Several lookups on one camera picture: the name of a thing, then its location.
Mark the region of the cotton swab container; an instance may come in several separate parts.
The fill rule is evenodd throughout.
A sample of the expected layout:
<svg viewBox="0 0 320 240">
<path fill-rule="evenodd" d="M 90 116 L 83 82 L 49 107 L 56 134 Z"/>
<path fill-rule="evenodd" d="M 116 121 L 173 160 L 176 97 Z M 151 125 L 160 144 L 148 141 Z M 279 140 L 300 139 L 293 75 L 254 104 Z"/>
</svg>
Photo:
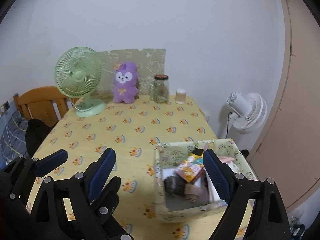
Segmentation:
<svg viewBox="0 0 320 240">
<path fill-rule="evenodd" d="M 185 104 L 186 94 L 187 92 L 185 89 L 176 89 L 175 102 L 180 105 Z"/>
</svg>

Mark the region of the yellow cake print tablecloth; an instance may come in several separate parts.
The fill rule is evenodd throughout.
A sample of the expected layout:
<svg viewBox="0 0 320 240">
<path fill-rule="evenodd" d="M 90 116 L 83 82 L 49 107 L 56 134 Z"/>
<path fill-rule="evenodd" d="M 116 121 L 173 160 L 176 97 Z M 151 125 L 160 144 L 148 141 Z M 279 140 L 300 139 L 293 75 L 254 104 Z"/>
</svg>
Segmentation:
<svg viewBox="0 0 320 240">
<path fill-rule="evenodd" d="M 155 103 L 140 96 L 134 103 L 109 102 L 99 115 L 80 118 L 70 109 L 35 153 L 42 159 L 59 149 L 68 160 L 50 173 L 55 180 L 84 171 L 112 148 L 112 176 L 121 178 L 114 217 L 134 239 L 208 239 L 223 213 L 164 223 L 155 214 L 155 149 L 161 143 L 215 140 L 192 98 L 183 105 L 173 99 Z"/>
</svg>

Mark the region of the glass jar with lid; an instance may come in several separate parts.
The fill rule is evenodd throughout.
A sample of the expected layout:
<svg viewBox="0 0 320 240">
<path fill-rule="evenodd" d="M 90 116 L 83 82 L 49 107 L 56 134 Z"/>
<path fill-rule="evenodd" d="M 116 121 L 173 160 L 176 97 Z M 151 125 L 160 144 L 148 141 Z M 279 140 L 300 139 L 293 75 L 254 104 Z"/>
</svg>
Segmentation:
<svg viewBox="0 0 320 240">
<path fill-rule="evenodd" d="M 156 103 L 169 101 L 169 77 L 164 74 L 154 76 L 150 83 L 150 99 Z"/>
</svg>

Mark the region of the wooden chair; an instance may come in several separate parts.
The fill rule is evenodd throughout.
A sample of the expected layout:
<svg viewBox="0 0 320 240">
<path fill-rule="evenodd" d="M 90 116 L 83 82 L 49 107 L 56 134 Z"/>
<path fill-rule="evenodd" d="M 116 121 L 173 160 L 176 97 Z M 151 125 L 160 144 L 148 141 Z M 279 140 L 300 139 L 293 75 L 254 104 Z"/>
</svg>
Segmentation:
<svg viewBox="0 0 320 240">
<path fill-rule="evenodd" d="M 79 100 L 78 98 L 68 98 L 55 86 L 35 88 L 21 96 L 15 94 L 13 99 L 22 117 L 27 120 L 39 119 L 49 127 L 55 126 L 59 121 L 54 104 L 57 106 L 60 118 L 63 118 L 70 109 L 67 101 L 76 103 Z"/>
</svg>

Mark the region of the patterned fabric storage box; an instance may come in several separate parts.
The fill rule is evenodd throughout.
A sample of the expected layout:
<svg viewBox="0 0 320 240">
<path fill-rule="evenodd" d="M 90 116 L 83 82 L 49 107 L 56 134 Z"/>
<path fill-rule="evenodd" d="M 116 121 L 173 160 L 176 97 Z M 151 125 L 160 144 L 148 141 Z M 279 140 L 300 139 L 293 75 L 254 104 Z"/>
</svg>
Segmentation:
<svg viewBox="0 0 320 240">
<path fill-rule="evenodd" d="M 188 155 L 195 148 L 212 149 L 218 157 L 232 157 L 234 159 L 233 166 L 230 166 L 230 168 L 233 172 L 240 172 L 247 179 L 257 180 L 248 162 L 232 139 L 161 143 L 155 149 L 155 214 L 164 223 L 178 223 L 188 218 L 211 216 L 223 212 L 227 207 L 226 202 L 223 200 L 211 203 L 209 201 L 209 192 L 208 202 L 206 203 L 189 203 L 183 197 L 171 196 L 165 192 L 165 178 L 174 176 L 176 174 L 175 169 L 182 161 L 188 158 Z M 195 184 L 198 187 L 202 187 L 205 181 L 207 181 L 206 176 Z"/>
</svg>

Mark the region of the black clothing on chair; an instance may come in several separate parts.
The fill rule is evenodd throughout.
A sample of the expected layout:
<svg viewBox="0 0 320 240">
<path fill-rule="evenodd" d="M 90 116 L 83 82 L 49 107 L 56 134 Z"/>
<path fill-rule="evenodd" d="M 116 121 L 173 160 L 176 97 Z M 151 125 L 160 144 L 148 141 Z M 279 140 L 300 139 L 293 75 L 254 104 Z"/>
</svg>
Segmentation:
<svg viewBox="0 0 320 240">
<path fill-rule="evenodd" d="M 42 120 L 30 119 L 25 133 L 25 144 L 29 157 L 33 157 L 53 127 L 47 126 Z"/>
</svg>

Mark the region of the green desk fan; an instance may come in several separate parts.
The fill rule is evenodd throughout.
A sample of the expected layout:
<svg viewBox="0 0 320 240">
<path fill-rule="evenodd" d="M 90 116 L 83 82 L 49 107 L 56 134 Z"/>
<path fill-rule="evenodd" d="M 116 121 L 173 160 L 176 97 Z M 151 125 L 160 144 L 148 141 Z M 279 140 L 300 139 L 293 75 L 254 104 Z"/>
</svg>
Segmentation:
<svg viewBox="0 0 320 240">
<path fill-rule="evenodd" d="M 102 71 L 99 55 L 87 47 L 71 48 L 56 63 L 55 84 L 62 94 L 76 100 L 73 106 L 80 118 L 98 115 L 106 107 L 103 100 L 91 97 L 99 86 Z"/>
</svg>

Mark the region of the grey knit gloves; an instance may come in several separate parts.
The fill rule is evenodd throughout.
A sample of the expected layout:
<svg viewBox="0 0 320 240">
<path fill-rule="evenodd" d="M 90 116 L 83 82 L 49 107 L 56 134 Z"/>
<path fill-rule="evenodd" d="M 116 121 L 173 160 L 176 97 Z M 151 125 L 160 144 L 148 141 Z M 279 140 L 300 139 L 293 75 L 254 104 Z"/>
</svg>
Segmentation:
<svg viewBox="0 0 320 240">
<path fill-rule="evenodd" d="M 164 189 L 170 195 L 185 196 L 185 185 L 187 182 L 180 176 L 168 176 L 164 180 Z"/>
</svg>

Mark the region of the purple plush bunny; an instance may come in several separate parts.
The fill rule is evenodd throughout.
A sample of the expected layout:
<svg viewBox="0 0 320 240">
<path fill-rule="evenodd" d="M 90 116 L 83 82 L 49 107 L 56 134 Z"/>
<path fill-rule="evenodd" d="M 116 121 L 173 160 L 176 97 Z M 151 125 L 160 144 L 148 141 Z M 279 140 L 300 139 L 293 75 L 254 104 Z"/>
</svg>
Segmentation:
<svg viewBox="0 0 320 240">
<path fill-rule="evenodd" d="M 114 103 L 133 103 L 138 94 L 138 72 L 134 62 L 124 62 L 116 70 L 113 83 Z"/>
</svg>

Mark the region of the pink tissue pack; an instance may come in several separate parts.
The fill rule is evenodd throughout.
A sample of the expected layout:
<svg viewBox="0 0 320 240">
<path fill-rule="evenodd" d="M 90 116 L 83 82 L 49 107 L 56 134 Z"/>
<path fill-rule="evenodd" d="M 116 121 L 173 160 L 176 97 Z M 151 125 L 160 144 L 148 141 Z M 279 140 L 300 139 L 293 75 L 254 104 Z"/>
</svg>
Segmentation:
<svg viewBox="0 0 320 240">
<path fill-rule="evenodd" d="M 232 157 L 219 156 L 219 160 L 222 163 L 228 164 L 229 166 L 233 166 L 234 159 Z"/>
</svg>

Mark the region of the white standing fan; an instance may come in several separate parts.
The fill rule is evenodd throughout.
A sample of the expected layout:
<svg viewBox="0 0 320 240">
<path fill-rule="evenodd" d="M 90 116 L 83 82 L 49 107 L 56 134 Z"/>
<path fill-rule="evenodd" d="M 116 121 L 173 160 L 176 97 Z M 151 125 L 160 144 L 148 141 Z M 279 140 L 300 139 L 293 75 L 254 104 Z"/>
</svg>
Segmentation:
<svg viewBox="0 0 320 240">
<path fill-rule="evenodd" d="M 233 92 L 226 99 L 226 103 L 232 110 L 232 126 L 240 134 L 252 133 L 266 119 L 267 104 L 258 93 L 242 95 Z"/>
</svg>

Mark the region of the white towel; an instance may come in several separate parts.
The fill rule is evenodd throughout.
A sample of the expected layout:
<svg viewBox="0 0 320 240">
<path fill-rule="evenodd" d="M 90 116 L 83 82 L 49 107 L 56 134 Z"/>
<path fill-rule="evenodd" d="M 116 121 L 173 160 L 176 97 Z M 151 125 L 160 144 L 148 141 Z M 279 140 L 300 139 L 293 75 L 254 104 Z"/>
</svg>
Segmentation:
<svg viewBox="0 0 320 240">
<path fill-rule="evenodd" d="M 215 186 L 213 185 L 213 183 L 209 177 L 209 174 L 207 172 L 206 172 L 206 178 L 207 178 L 207 185 L 208 185 L 208 192 L 209 192 L 209 201 L 211 203 L 221 201 L 221 199 L 217 193 L 217 190 L 216 190 Z"/>
</svg>

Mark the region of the cartoon tissue box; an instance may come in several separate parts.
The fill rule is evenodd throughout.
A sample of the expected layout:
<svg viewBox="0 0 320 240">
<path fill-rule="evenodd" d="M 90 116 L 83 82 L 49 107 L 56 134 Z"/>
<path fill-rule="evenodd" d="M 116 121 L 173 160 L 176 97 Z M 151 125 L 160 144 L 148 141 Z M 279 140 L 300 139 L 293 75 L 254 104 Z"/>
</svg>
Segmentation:
<svg viewBox="0 0 320 240">
<path fill-rule="evenodd" d="M 191 153 L 178 165 L 175 172 L 187 183 L 194 184 L 204 172 L 203 153 L 200 155 Z"/>
</svg>

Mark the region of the beige stockings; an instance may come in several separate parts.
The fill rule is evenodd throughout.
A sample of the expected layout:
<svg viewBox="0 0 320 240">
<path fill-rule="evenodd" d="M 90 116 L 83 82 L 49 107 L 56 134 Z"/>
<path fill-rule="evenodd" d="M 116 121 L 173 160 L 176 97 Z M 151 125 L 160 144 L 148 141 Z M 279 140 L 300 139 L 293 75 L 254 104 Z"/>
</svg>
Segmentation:
<svg viewBox="0 0 320 240">
<path fill-rule="evenodd" d="M 184 188 L 184 195 L 187 202 L 208 202 L 208 190 L 206 187 L 198 187 L 194 184 L 187 183 Z"/>
</svg>

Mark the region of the beige door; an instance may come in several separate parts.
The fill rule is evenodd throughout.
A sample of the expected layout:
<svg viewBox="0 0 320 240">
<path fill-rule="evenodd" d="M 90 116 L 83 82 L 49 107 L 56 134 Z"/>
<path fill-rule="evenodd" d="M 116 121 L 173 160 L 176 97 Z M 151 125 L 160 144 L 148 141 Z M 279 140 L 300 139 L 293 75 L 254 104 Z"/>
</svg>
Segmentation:
<svg viewBox="0 0 320 240">
<path fill-rule="evenodd" d="M 283 70 L 248 162 L 260 180 L 275 180 L 290 212 L 319 188 L 319 25 L 303 0 L 281 3 Z"/>
</svg>

